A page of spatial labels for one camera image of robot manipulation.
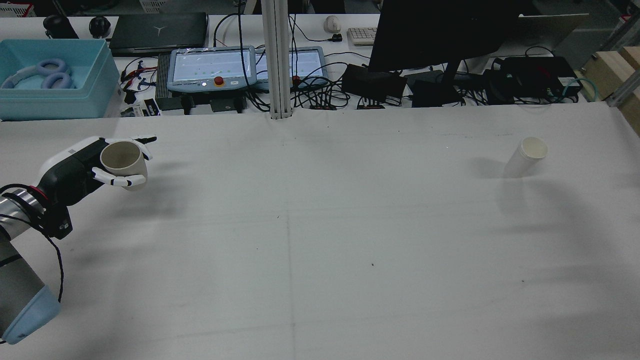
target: white paper cup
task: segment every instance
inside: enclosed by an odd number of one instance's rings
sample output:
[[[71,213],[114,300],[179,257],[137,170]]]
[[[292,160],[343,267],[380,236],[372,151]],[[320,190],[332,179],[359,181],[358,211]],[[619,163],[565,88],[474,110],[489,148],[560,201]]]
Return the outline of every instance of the white paper cup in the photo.
[[[507,178],[522,177],[533,165],[544,159],[547,152],[547,145],[542,139],[532,136],[524,138],[505,165],[502,176]]]
[[[140,148],[130,141],[119,141],[107,145],[100,153],[100,162],[104,168],[116,176],[143,175],[147,178],[147,164]],[[125,187],[127,190],[140,190],[147,182]]]

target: purple headphones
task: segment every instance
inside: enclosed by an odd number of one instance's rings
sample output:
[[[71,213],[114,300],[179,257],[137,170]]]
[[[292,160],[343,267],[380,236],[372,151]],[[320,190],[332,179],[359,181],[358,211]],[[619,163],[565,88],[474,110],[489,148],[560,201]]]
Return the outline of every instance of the purple headphones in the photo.
[[[18,70],[14,75],[6,78],[0,88],[15,88],[20,81],[32,76],[44,76],[40,88],[43,89],[68,89],[73,87],[73,82],[69,76],[70,69],[62,59],[51,58],[42,60],[35,66],[25,67]]]

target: monitor stand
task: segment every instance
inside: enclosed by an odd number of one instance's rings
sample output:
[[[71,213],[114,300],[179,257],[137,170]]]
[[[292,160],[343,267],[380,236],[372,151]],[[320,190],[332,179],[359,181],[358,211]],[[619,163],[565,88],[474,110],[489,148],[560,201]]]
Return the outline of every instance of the monitor stand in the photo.
[[[413,92],[411,107],[434,108],[460,102],[462,97],[453,86],[460,63],[461,60],[450,61],[444,72],[429,71],[417,76],[410,86]]]

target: robotic arm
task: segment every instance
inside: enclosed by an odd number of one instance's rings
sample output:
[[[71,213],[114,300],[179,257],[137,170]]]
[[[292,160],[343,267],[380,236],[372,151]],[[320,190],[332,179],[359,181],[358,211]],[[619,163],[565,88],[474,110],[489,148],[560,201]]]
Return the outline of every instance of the robotic arm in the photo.
[[[136,144],[145,160],[151,160],[145,144],[153,135],[132,138],[93,136],[59,152],[40,168],[30,186],[9,184],[0,190],[0,338],[15,344],[53,319],[60,311],[60,297],[34,273],[11,244],[31,226],[44,235],[62,239],[71,230],[67,206],[74,205],[104,184],[130,186],[146,182],[143,174],[115,176],[100,161],[111,143]]]

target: light blue storage box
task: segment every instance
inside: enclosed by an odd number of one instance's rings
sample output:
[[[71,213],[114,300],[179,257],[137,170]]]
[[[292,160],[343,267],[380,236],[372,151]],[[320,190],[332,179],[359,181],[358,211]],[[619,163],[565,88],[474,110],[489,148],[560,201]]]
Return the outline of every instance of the light blue storage box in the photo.
[[[0,83],[24,67],[60,58],[71,69],[74,88],[41,89],[44,77],[0,89],[0,119],[45,120],[103,117],[120,77],[103,39],[0,41]]]

